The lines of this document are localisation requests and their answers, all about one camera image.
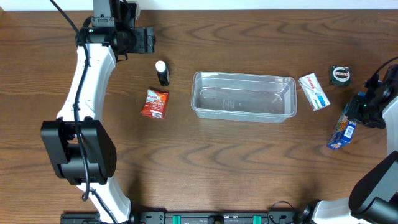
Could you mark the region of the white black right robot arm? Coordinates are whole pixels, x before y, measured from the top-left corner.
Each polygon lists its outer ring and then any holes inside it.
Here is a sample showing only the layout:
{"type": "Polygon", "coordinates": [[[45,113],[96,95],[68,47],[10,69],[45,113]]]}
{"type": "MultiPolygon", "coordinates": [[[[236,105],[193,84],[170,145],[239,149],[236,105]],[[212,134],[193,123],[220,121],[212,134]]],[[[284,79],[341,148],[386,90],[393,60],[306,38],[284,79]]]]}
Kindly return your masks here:
{"type": "Polygon", "coordinates": [[[346,115],[387,132],[387,156],[354,186],[349,197],[319,200],[303,213],[303,223],[397,223],[397,65],[390,62],[382,80],[374,72],[367,92],[353,97],[346,115]]]}

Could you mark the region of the white blue Panadol box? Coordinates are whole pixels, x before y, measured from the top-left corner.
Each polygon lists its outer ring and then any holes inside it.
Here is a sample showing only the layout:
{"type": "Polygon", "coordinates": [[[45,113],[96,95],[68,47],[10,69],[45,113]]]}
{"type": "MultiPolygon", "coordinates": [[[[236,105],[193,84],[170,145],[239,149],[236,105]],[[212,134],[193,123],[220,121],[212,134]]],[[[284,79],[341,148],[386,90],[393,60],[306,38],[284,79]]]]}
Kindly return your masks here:
{"type": "Polygon", "coordinates": [[[314,111],[326,108],[330,105],[330,101],[314,73],[300,77],[299,83],[314,111]]]}

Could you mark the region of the green round tin box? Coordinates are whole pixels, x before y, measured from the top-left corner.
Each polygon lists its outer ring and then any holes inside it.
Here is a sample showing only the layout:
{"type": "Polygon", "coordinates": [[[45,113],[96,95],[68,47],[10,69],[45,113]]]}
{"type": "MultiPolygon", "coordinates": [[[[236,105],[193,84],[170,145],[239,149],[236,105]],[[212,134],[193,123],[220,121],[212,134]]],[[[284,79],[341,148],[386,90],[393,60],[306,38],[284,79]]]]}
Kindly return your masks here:
{"type": "Polygon", "coordinates": [[[348,86],[351,84],[351,71],[349,67],[330,65],[329,82],[331,85],[348,86]]]}

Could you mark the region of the blue Cool Fever box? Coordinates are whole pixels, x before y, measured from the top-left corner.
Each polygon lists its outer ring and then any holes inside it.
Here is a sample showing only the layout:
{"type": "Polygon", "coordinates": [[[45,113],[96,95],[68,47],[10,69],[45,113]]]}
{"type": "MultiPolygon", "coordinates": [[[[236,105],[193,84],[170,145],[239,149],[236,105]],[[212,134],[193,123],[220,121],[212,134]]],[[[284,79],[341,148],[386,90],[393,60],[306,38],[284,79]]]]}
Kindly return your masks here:
{"type": "Polygon", "coordinates": [[[357,123],[348,119],[346,112],[349,103],[347,103],[341,113],[341,116],[335,126],[328,144],[326,145],[332,150],[340,149],[351,143],[357,123]]]}

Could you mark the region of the clear plastic container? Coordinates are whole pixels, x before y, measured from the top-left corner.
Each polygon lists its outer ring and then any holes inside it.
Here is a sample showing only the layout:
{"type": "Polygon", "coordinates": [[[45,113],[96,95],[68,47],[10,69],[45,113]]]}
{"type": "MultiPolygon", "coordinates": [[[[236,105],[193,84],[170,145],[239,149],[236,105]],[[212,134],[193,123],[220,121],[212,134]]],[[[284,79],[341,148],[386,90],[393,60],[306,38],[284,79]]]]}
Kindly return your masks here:
{"type": "Polygon", "coordinates": [[[196,72],[191,107],[199,118],[283,123],[297,113],[291,77],[196,72]]]}

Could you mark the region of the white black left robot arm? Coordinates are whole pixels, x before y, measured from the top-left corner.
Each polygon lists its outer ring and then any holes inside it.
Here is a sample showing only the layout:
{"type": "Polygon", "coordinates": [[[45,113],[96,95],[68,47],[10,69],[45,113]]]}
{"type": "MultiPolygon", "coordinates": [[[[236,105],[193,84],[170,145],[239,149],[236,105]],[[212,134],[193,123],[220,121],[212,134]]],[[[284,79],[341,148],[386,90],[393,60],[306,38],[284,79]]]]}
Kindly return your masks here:
{"type": "Polygon", "coordinates": [[[55,175],[66,179],[98,209],[99,223],[139,223],[139,215],[115,178],[116,147],[102,124],[109,78],[129,54],[154,52],[150,27],[136,27],[136,1],[95,1],[93,15],[75,29],[77,63],[56,118],[40,134],[55,175]]]}

